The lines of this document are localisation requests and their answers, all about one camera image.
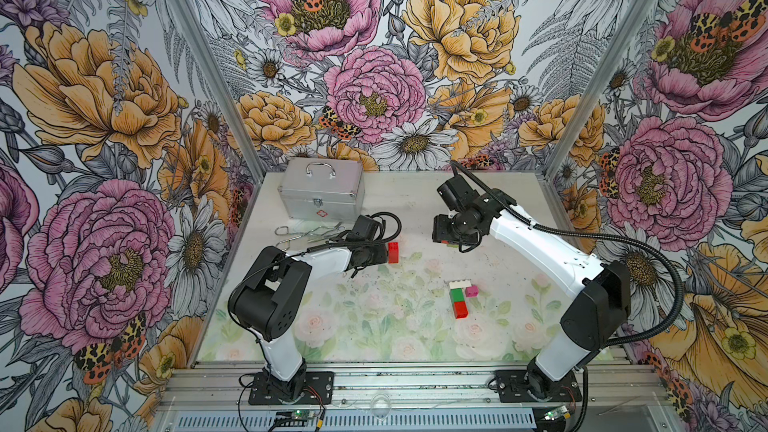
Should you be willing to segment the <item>silver metal case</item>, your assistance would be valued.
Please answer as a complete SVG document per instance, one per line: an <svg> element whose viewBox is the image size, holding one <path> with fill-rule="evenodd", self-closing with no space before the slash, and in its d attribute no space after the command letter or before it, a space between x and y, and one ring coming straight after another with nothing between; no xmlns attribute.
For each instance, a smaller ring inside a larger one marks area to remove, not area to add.
<svg viewBox="0 0 768 432"><path fill-rule="evenodd" d="M363 206L363 175L358 161L294 158L278 192L292 219L354 221Z"/></svg>

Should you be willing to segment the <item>pink lego brick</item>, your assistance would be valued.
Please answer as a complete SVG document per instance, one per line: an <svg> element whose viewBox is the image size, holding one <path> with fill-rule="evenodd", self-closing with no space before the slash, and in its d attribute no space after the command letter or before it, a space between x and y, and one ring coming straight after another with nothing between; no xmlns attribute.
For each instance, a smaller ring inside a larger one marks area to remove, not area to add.
<svg viewBox="0 0 768 432"><path fill-rule="evenodd" d="M464 292L467 298L477 297L479 295L479 288L475 285L471 285L467 287Z"/></svg>

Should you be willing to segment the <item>green lego brick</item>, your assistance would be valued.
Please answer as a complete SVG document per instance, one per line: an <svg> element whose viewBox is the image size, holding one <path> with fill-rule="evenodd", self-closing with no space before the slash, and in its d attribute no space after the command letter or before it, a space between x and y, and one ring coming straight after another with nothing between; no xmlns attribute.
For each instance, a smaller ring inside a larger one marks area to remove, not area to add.
<svg viewBox="0 0 768 432"><path fill-rule="evenodd" d="M452 303L464 302L466 300L464 290L461 288L453 288L450 290L450 300Z"/></svg>

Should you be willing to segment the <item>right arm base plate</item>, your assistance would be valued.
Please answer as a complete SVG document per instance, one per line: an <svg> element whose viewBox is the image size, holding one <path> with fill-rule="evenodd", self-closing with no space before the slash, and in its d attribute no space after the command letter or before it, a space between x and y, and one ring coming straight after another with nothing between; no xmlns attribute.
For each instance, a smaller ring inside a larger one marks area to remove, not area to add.
<svg viewBox="0 0 768 432"><path fill-rule="evenodd" d="M494 372L488 388L498 394L502 403L576 403L582 391L573 372L560 381L531 374L522 369L501 369Z"/></svg>

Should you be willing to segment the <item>silver scissors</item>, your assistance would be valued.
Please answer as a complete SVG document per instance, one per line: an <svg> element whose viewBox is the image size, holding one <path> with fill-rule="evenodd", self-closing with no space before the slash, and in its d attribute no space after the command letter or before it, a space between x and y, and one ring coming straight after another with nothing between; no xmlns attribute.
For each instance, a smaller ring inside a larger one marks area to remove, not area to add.
<svg viewBox="0 0 768 432"><path fill-rule="evenodd" d="M291 228L288 225L278 226L274 230L274 234L279 237L287 236L321 236L329 237L344 232L346 227L338 223L334 226L317 226L307 230L299 230L297 228Z"/></svg>

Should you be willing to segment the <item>red tall lego brick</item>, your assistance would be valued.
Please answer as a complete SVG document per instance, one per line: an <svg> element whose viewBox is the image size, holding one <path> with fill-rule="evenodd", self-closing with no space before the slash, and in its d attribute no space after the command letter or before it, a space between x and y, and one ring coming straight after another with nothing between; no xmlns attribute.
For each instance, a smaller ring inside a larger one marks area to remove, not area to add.
<svg viewBox="0 0 768 432"><path fill-rule="evenodd" d="M469 316L469 310L465 301L457 301L452 303L454 317L457 320L467 318Z"/></svg>

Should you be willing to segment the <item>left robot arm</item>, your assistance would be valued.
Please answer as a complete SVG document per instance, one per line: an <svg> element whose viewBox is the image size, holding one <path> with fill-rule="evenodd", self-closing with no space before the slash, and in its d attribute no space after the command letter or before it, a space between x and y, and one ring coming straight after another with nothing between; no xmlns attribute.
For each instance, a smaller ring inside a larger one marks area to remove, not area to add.
<svg viewBox="0 0 768 432"><path fill-rule="evenodd" d="M312 281L348 272L355 277L398 257L392 249L402 222L391 212L360 215L350 230L302 252L265 247L230 293L233 322L256 339L265 359L251 389L267 399L296 403L311 393L307 361L292 331Z"/></svg>

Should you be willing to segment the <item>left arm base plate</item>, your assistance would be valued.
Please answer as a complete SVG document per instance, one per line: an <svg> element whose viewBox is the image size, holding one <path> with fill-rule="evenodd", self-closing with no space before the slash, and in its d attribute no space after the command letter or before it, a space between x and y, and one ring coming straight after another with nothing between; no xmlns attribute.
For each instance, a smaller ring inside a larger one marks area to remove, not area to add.
<svg viewBox="0 0 768 432"><path fill-rule="evenodd" d="M294 380L283 382L261 371L250 386L251 406L330 405L334 393L335 374L330 371L300 373Z"/></svg>

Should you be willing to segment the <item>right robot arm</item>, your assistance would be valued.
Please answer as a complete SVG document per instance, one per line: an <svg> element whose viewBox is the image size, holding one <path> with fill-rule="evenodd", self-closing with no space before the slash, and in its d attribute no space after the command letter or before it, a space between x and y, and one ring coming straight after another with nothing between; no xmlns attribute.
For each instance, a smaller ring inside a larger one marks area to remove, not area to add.
<svg viewBox="0 0 768 432"><path fill-rule="evenodd" d="M434 218L432 240L467 253L490 236L538 267L569 300L551 341L529 362L528 394L535 400L554 397L563 380L608 347L631 310L630 272L617 261L606 262L565 241L566 232L548 229L499 189L476 191L455 175L437 188L451 211Z"/></svg>

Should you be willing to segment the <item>red square lego brick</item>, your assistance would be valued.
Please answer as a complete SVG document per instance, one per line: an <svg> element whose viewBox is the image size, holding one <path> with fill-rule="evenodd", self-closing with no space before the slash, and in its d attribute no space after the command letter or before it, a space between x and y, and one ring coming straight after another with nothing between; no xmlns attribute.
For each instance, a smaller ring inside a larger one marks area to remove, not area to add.
<svg viewBox="0 0 768 432"><path fill-rule="evenodd" d="M387 244L387 251L388 251L388 263L398 264L400 261L399 244L397 242L389 242Z"/></svg>

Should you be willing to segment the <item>white long lego brick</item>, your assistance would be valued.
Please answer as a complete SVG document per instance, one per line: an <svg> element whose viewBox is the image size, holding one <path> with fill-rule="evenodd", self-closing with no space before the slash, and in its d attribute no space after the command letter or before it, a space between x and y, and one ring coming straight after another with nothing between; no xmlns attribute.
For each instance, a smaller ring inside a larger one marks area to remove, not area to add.
<svg viewBox="0 0 768 432"><path fill-rule="evenodd" d="M470 280L463 279L463 280L449 281L448 282L448 286L449 286L450 289L462 289L462 290L464 290L464 289L466 289L468 287L471 287L472 283L471 283Z"/></svg>

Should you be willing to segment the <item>aluminium front rail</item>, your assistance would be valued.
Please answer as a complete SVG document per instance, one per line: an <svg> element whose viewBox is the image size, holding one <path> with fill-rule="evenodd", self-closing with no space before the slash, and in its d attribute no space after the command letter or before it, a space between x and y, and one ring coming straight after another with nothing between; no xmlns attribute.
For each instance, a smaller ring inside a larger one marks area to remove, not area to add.
<svg viewBox="0 0 768 432"><path fill-rule="evenodd" d="M317 389L282 402L253 363L183 370L154 431L682 431L656 374L625 362L590 365L548 401L520 365L347 363L308 369Z"/></svg>

